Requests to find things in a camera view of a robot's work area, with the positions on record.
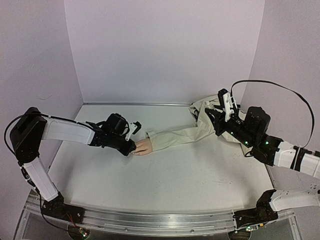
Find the clear nail polish bottle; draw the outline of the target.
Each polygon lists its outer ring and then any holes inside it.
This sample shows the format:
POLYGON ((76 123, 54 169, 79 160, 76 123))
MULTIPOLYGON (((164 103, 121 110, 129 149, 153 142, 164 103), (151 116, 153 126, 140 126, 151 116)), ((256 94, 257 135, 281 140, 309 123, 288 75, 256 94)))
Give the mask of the clear nail polish bottle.
POLYGON ((204 106, 205 108, 207 109, 212 109, 214 107, 214 105, 212 105, 212 102, 211 101, 205 101, 204 102, 204 106))

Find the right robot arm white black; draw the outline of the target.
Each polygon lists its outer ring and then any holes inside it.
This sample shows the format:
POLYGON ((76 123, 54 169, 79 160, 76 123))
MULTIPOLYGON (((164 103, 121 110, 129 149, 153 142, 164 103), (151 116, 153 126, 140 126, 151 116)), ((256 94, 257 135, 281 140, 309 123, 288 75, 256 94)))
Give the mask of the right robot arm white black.
MULTIPOLYGON (((266 133, 270 116, 261 108, 251 106, 244 120, 231 115, 225 120, 226 113, 205 109, 217 136, 228 133, 246 148, 250 155, 260 163, 294 170, 315 179, 320 177, 320 153, 298 147, 283 139, 266 133)), ((233 218, 236 229, 250 231, 253 227, 264 225, 278 219, 282 210, 319 206, 320 190, 311 187, 301 190, 271 189, 265 191, 250 209, 238 210, 233 218)))

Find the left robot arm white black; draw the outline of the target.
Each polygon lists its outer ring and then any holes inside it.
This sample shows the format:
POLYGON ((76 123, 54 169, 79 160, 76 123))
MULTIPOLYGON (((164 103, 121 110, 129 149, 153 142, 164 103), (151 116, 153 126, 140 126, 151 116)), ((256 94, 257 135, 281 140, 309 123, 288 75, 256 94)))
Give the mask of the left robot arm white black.
POLYGON ((55 140, 90 147, 111 148, 127 157, 136 149, 131 137, 141 127, 140 122, 128 122, 118 113, 112 113, 107 120, 98 123, 79 122, 47 115, 36 107, 30 107, 6 126, 3 140, 16 158, 26 182, 41 197, 42 206, 47 207, 56 218, 61 219, 67 215, 68 208, 41 161, 42 142, 55 140))

